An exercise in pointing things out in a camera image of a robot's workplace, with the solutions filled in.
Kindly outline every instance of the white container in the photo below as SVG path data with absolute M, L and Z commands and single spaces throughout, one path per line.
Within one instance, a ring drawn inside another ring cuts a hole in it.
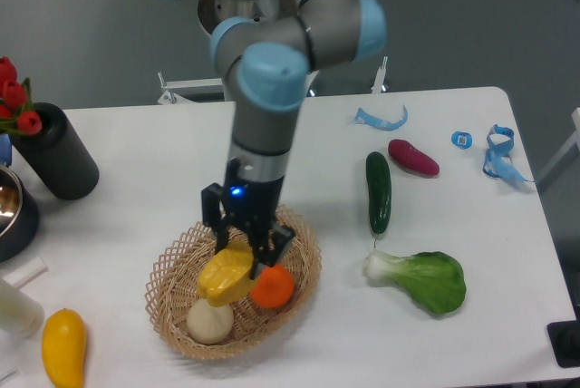
M 0 277 L 0 329 L 23 338 L 43 325 L 43 307 Z

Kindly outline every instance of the blue led light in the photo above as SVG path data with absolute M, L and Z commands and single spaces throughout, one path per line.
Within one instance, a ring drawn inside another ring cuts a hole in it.
M 239 186 L 232 186 L 229 188 L 229 194 L 234 198 L 240 198 L 244 196 L 244 188 Z

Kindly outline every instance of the red flower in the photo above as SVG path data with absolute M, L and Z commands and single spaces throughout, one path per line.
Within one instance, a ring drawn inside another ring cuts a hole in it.
M 18 82 L 8 80 L 2 86 L 2 97 L 4 98 L 4 104 L 6 106 L 12 110 L 16 110 L 26 102 L 26 91 Z
M 12 119 L 12 111 L 2 104 L 0 104 L 0 119 Z
M 40 120 L 37 112 L 27 110 L 23 112 L 16 120 L 16 127 L 22 134 L 30 136 L 37 134 L 43 128 L 43 123 Z
M 10 62 L 10 59 L 8 57 L 2 57 L 0 59 L 0 84 L 4 84 L 7 80 L 15 82 L 17 77 L 16 68 Z

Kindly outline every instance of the wicker basket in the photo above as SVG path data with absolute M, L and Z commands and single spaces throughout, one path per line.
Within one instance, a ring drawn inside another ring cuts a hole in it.
M 187 314 L 198 299 L 198 275 L 214 255 L 216 240 L 200 222 L 173 242 L 153 265 L 147 284 L 147 312 L 153 328 L 173 349 L 195 359 L 224 359 L 236 356 L 262 342 L 290 320 L 314 292 L 320 276 L 321 257 L 314 232 L 290 209 L 280 206 L 278 221 L 291 227 L 296 237 L 282 264 L 292 273 L 295 292 L 283 307 L 264 309 L 249 296 L 231 306 L 234 327 L 220 343 L 196 343 L 189 336 Z M 245 234 L 232 229 L 231 238 L 247 241 Z

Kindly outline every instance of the yellow bell pepper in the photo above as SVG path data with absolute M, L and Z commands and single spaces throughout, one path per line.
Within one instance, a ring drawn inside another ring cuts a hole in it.
M 249 278 L 253 261 L 250 246 L 244 241 L 232 240 L 199 274 L 199 297 L 211 306 L 228 305 L 241 299 L 256 283 Z
M 43 362 L 56 388 L 82 388 L 87 333 L 81 316 L 70 309 L 57 311 L 43 330 Z

